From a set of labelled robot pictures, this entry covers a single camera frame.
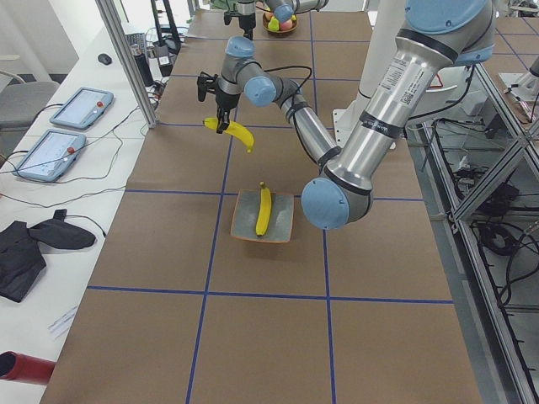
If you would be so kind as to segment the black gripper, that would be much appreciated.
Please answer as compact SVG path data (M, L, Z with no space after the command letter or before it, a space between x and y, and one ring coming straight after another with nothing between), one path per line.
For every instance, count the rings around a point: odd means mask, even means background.
M239 27L243 30L243 37L253 39L253 29L256 27L255 13L241 14L239 12L226 11L223 14L225 25L229 25L234 18L238 19Z
M227 93L220 87L216 88L216 132L222 134L230 125L230 111L238 106L239 93Z

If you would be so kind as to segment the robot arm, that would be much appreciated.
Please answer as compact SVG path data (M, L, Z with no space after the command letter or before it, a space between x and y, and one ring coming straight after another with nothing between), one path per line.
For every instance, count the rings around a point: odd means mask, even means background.
M226 1L227 8L223 14L223 21L225 25L229 25L233 19L238 20L240 29L243 31L243 37L252 39L253 31L256 28L256 10L257 1L239 0L235 1L231 5ZM312 10L320 11L325 8L328 1L323 0L275 0L264 1L264 5L268 8L261 8L261 11L268 11L277 18L279 23L284 23L294 15L301 13L308 13Z
M496 11L490 1L384 2L379 16L395 15L394 56L339 146L289 78L265 71L255 60L254 43L242 36L227 42L215 78L217 129L241 97L264 107L276 104L295 128L319 174L302 190L305 217L323 230L338 229L364 217L371 208L372 177L430 86L435 75L453 66L486 61L493 53Z

